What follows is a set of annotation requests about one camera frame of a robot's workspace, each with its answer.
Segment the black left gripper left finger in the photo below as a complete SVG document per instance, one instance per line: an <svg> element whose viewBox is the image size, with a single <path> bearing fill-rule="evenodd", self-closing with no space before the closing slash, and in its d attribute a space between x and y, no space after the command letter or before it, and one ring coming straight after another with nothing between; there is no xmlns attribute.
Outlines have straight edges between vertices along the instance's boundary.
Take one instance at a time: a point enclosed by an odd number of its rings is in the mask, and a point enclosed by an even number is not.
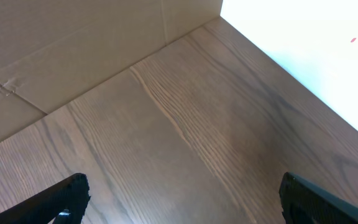
<svg viewBox="0 0 358 224"><path fill-rule="evenodd" d="M0 224L80 224L90 201L85 174L75 173L0 213Z"/></svg>

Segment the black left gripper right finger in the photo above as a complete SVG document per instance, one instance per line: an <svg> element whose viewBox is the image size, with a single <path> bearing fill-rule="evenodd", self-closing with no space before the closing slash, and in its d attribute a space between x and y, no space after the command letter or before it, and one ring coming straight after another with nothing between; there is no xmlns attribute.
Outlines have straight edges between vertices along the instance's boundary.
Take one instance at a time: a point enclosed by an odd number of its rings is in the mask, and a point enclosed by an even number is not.
<svg viewBox="0 0 358 224"><path fill-rule="evenodd" d="M306 179L286 172L279 196L286 224L358 223L358 208Z"/></svg>

